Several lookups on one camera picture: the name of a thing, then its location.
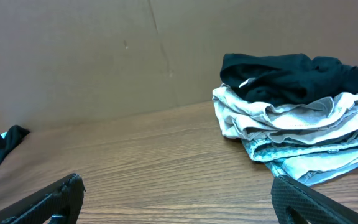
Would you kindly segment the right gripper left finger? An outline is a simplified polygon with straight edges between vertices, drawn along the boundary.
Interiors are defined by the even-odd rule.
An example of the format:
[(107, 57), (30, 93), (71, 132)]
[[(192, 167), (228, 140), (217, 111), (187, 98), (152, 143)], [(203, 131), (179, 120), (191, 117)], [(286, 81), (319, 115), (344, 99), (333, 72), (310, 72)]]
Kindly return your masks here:
[(67, 175), (0, 210), (0, 224), (75, 224), (84, 192), (82, 178), (78, 174)]

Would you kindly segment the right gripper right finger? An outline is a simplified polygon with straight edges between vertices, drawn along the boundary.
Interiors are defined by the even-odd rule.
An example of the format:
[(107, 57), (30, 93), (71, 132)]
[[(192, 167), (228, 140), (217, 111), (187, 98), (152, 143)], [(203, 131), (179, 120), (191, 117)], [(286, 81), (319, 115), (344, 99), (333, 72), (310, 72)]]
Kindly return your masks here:
[(287, 175), (274, 178), (271, 195), (280, 224), (358, 224), (357, 212)]

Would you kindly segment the black t-shirt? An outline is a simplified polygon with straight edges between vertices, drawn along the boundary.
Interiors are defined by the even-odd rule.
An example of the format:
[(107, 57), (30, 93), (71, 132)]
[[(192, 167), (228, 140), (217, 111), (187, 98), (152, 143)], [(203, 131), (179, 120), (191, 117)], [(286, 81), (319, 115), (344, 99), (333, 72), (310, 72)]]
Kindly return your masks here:
[(243, 100), (274, 106), (358, 93), (358, 67), (334, 57), (225, 54), (220, 78)]

